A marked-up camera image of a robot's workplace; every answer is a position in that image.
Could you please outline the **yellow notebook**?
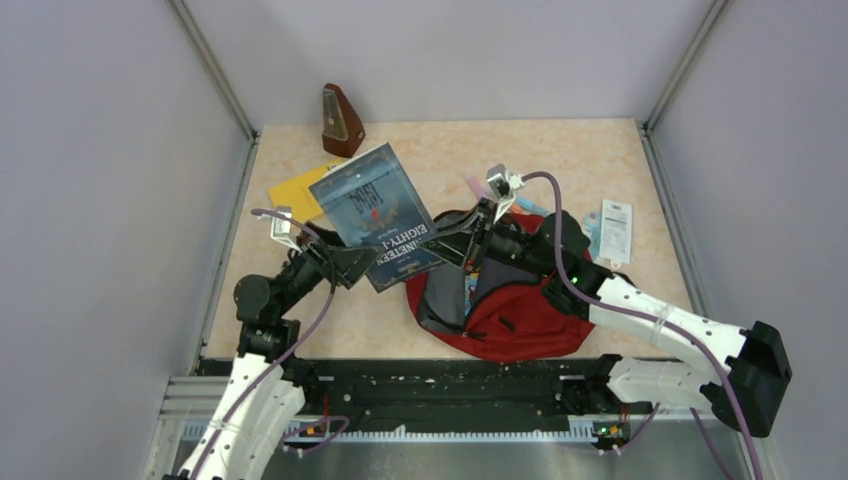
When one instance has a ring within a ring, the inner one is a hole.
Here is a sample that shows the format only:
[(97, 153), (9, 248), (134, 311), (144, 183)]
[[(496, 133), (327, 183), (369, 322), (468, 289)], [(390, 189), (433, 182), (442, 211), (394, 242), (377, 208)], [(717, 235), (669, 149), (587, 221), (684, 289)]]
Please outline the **yellow notebook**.
[(273, 206), (289, 208), (301, 223), (322, 216), (322, 207), (310, 187), (345, 162), (346, 159), (335, 158), (271, 187), (268, 194)]

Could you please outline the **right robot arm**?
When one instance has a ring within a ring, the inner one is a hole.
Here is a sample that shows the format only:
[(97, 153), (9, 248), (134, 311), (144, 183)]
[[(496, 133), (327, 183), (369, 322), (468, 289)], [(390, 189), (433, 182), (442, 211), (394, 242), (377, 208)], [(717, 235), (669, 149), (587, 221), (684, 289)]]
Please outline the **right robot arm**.
[(622, 403), (668, 403), (708, 409), (726, 426), (768, 437), (792, 379), (782, 336), (757, 321), (725, 324), (661, 301), (624, 275), (593, 263), (589, 240), (566, 211), (535, 228), (498, 218), (492, 200), (455, 212), (420, 248), (470, 272), (485, 260), (544, 277), (545, 302), (597, 326), (640, 337), (670, 361), (617, 358), (586, 385), (589, 404), (612, 412)]

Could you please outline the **colourful treehouse book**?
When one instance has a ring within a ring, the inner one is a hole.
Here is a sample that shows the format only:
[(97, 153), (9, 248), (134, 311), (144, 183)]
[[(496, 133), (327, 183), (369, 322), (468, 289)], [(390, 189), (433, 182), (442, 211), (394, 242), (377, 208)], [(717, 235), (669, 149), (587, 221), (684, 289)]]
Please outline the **colourful treehouse book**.
[(479, 281), (480, 274), (478, 272), (472, 272), (467, 274), (464, 277), (464, 316), (467, 317), (474, 304), (476, 297), (476, 289)]

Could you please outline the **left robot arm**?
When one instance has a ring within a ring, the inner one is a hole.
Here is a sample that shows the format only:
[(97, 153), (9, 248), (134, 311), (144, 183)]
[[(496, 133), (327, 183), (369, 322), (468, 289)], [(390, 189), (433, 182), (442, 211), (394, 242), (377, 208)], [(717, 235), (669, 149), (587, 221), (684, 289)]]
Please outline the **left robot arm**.
[(241, 332), (226, 388), (198, 445), (176, 479), (259, 479), (298, 413), (319, 404), (312, 366), (296, 350), (307, 338), (285, 314), (326, 282), (351, 288), (376, 262), (379, 246), (347, 246), (312, 224), (290, 242), (275, 276), (250, 274), (235, 285)]

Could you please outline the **red backpack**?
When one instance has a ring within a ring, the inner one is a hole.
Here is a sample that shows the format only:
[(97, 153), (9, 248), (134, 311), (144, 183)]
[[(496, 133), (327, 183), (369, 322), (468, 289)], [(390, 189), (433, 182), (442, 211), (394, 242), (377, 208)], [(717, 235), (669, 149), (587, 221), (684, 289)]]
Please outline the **red backpack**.
[(485, 260), (475, 304), (464, 316), (464, 277), (444, 264), (406, 282), (417, 324), (464, 353), (493, 362), (516, 362), (571, 354), (594, 325), (586, 315), (563, 313), (544, 290), (555, 278), (555, 264), (541, 275), (495, 260)]

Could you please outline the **dark nineteen eighty-four book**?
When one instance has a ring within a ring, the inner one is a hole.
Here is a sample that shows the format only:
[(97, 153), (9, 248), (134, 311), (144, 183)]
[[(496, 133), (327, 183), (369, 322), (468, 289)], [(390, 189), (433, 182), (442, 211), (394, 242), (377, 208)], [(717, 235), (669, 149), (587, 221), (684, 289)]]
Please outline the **dark nineteen eighty-four book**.
[(419, 247), (435, 223), (389, 143), (344, 162), (309, 190), (344, 245), (381, 250), (366, 272), (376, 291), (443, 263)]

